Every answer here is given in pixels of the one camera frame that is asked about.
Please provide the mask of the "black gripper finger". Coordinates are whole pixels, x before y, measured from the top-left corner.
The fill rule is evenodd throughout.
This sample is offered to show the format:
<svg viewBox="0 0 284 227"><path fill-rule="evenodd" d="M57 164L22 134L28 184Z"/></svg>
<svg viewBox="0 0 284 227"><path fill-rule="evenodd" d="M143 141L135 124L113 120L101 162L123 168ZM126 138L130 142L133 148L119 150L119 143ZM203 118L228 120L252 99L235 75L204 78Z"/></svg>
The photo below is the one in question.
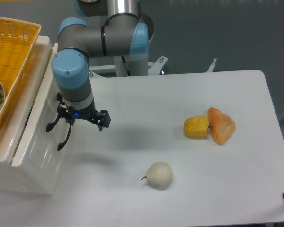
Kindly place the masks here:
<svg viewBox="0 0 284 227"><path fill-rule="evenodd" d="M108 128L111 122L109 112L107 110L95 111L91 118L91 123L98 126L99 131Z"/></svg>
<svg viewBox="0 0 284 227"><path fill-rule="evenodd" d="M74 124L75 122L74 108L72 105L67 106L63 101L59 101L59 104L57 106L56 120L59 121L59 119L63 118L66 119L66 122L68 124Z"/></svg>

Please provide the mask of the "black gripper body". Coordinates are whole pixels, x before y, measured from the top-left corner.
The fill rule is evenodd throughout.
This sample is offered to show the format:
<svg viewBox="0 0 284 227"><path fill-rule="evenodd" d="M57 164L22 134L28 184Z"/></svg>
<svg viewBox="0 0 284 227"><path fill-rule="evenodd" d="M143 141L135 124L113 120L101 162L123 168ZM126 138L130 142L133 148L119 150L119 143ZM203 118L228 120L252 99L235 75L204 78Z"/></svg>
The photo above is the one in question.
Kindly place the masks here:
<svg viewBox="0 0 284 227"><path fill-rule="evenodd" d="M103 116L95 109L94 104L80 110L75 110L73 106L66 106L66 118L70 121L75 119L83 119L91 122L92 124L101 124Z"/></svg>

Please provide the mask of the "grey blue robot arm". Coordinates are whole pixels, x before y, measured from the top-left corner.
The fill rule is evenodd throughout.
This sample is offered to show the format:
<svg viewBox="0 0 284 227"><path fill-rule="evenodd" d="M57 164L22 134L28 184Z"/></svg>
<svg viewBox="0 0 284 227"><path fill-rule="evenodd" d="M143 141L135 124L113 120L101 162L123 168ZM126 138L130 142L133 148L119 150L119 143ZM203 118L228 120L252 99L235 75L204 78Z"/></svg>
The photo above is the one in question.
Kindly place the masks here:
<svg viewBox="0 0 284 227"><path fill-rule="evenodd" d="M142 21L138 0L76 0L84 16L107 15L106 25L89 27L80 18L61 22L57 54L52 59L53 78L59 87L57 119L73 125L83 119L107 128L106 110L97 111L89 80L89 60L94 57L120 57L133 76L148 74L149 34Z"/></svg>

